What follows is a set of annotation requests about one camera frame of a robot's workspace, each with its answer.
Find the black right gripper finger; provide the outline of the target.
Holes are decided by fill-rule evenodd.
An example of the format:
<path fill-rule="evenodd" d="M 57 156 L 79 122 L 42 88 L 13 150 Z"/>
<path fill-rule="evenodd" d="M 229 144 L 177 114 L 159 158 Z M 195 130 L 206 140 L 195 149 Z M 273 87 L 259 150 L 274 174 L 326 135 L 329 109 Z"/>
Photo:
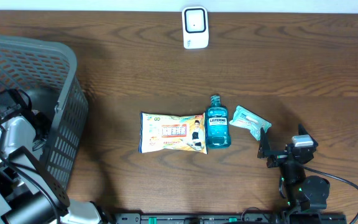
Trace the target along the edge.
<path fill-rule="evenodd" d="M 259 144 L 259 152 L 268 152 L 270 151 L 270 144 L 267 134 L 264 128 L 260 129 L 260 144 Z"/>
<path fill-rule="evenodd" d="M 298 125 L 298 137 L 300 138 L 299 145 L 314 145 L 315 140 L 311 135 L 306 131 L 302 124 Z"/>

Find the mint green wipes packet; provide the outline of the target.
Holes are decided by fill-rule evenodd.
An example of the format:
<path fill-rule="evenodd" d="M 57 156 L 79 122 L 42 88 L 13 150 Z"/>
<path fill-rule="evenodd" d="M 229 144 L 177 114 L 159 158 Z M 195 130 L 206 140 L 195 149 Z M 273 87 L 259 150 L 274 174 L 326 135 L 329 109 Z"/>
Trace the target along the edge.
<path fill-rule="evenodd" d="M 250 134 L 257 141 L 260 140 L 261 129 L 266 133 L 272 126 L 270 122 L 245 109 L 241 105 L 236 107 L 233 118 L 230 120 L 229 124 L 238 128 L 248 129 Z"/>

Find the teal mouthwash bottle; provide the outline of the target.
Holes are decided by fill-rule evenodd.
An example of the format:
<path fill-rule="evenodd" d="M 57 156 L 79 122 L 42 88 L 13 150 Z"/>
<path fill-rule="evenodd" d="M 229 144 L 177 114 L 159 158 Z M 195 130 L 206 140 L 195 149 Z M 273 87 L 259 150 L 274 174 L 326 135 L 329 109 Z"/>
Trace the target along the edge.
<path fill-rule="evenodd" d="M 208 149 L 223 149 L 231 145 L 228 114 L 227 108 L 221 103 L 220 96 L 211 96 L 211 106 L 206 110 L 205 118 Z"/>

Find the wet wipes pack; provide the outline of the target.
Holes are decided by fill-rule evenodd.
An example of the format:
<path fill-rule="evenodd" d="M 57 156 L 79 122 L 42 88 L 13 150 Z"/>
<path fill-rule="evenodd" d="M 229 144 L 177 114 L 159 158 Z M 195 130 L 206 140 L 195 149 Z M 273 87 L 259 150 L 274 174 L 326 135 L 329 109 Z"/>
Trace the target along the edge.
<path fill-rule="evenodd" d="M 141 112 L 139 152 L 169 149 L 207 154 L 204 119 L 204 113 L 174 116 Z"/>

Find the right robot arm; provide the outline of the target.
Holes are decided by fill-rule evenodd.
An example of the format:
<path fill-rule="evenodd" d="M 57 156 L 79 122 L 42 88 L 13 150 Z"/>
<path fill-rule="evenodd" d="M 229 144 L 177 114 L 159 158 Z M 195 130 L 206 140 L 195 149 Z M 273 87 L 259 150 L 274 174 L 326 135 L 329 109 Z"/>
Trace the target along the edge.
<path fill-rule="evenodd" d="M 298 134 L 281 151 L 270 147 L 267 133 L 260 129 L 257 157 L 267 160 L 268 168 L 280 169 L 279 192 L 287 199 L 288 208 L 280 212 L 280 223 L 321 223 L 321 211 L 327 208 L 330 183 L 317 175 L 306 176 L 307 162 L 314 158 L 318 143 L 306 129 L 298 126 Z"/>

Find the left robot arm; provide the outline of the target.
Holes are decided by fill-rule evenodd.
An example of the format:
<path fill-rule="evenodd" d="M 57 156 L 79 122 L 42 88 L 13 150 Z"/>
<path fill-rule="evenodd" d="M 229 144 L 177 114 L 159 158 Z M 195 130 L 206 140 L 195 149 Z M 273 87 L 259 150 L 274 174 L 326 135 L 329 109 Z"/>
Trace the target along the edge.
<path fill-rule="evenodd" d="M 0 92 L 0 223 L 115 223 L 94 202 L 69 199 L 35 157 L 33 143 L 50 125 L 26 92 Z"/>

